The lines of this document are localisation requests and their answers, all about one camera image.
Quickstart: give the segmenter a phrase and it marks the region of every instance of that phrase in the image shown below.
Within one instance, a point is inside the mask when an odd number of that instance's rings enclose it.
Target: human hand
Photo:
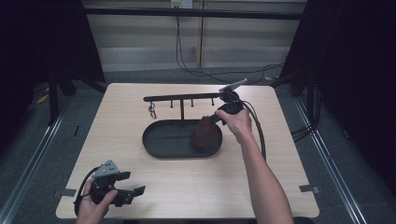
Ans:
[[[87,183],[85,184],[84,191],[82,195],[87,195],[82,198],[80,205],[79,205],[79,210],[78,210],[78,217],[76,220],[77,224],[80,223],[89,223],[89,224],[96,224],[100,223],[100,221],[103,219],[103,217],[107,214],[108,211],[108,206],[111,204],[111,202],[116,198],[117,196],[117,190],[113,189],[111,190],[105,198],[99,203],[96,204],[92,201],[90,193],[91,189],[91,184],[94,181],[94,179],[89,179]]]
[[[217,110],[216,115],[224,119],[230,131],[235,135],[236,141],[242,144],[243,138],[252,135],[251,118],[247,109],[242,109],[236,115],[227,114],[223,110]]]

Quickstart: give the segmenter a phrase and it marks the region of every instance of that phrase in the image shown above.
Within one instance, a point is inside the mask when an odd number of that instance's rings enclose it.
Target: black curtain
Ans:
[[[67,94],[72,79],[105,81],[80,0],[3,0],[0,3],[0,136],[3,148],[33,99],[35,84],[56,76]]]
[[[313,75],[330,110],[394,195],[395,4],[390,0],[308,1],[307,17],[299,25],[281,74],[303,71],[291,82],[295,94],[307,86],[307,74]]]

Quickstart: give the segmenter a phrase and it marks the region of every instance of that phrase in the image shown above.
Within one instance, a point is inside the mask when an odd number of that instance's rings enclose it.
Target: black metal pole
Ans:
[[[237,11],[188,8],[155,8],[155,7],[33,7],[40,12],[82,13],[91,15],[130,15],[130,16],[171,16],[171,17],[208,17],[208,18],[239,18],[299,21],[303,13]]]
[[[184,100],[180,100],[181,127],[184,127]]]
[[[58,118],[59,106],[58,106],[58,85],[56,75],[53,66],[50,69],[49,74],[49,105],[50,105],[50,117],[49,126]]]
[[[307,94],[306,94],[306,110],[308,113],[308,117],[311,119],[311,122],[316,125],[315,123],[315,115],[314,115],[314,99],[315,99],[315,80],[314,75],[312,74],[313,71],[308,72],[308,85],[307,85]]]
[[[174,101],[174,100],[197,100],[218,98],[217,92],[212,93],[196,93],[196,94],[180,94],[180,95],[160,95],[160,96],[146,96],[143,98],[145,102],[159,102],[159,101]]]

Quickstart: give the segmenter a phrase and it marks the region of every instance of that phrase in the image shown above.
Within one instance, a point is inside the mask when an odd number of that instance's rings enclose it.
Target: human arm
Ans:
[[[89,179],[85,184],[82,195],[87,196],[82,198],[79,205],[78,217],[76,220],[77,224],[100,223],[103,217],[107,214],[108,206],[117,196],[117,191],[113,189],[105,196],[105,198],[99,204],[94,203],[91,196],[89,195],[91,184],[93,181],[94,179]]]
[[[288,198],[262,157],[251,131],[251,118],[248,111],[243,109],[236,115],[229,115],[218,110],[216,114],[227,122],[236,141],[241,145],[247,170],[250,200],[258,223],[293,223]]]

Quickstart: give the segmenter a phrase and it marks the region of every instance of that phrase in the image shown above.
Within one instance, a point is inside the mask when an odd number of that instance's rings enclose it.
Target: metal hook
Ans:
[[[148,112],[149,112],[149,114],[151,115],[151,117],[152,117],[153,119],[156,119],[156,118],[157,118],[157,115],[155,114],[154,107],[155,107],[155,104],[152,103],[152,102],[150,102],[150,105],[149,105],[149,107],[148,107]]]

